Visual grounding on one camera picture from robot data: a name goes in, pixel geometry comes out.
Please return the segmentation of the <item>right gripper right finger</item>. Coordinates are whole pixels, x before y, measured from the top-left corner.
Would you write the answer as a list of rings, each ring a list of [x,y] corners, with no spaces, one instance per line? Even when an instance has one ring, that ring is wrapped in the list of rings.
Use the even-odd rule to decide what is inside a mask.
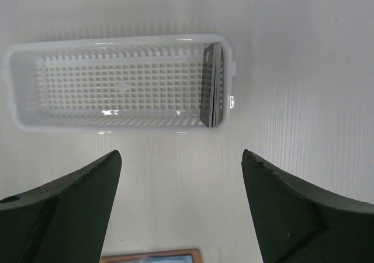
[[[373,205],[313,185],[244,150],[263,262],[373,262]]]

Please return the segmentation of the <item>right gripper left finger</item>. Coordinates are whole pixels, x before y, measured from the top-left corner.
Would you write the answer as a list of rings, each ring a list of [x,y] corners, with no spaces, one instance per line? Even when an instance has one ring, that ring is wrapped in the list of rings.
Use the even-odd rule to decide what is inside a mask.
[[[121,168],[114,150],[1,199],[1,262],[99,262]]]

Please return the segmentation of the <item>brown leather card holder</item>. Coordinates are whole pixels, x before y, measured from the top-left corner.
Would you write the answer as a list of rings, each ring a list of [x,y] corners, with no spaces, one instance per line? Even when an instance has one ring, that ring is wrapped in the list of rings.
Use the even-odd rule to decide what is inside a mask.
[[[203,258],[198,248],[184,250],[168,250],[141,252],[137,254],[108,255],[100,262],[193,262],[203,263]]]

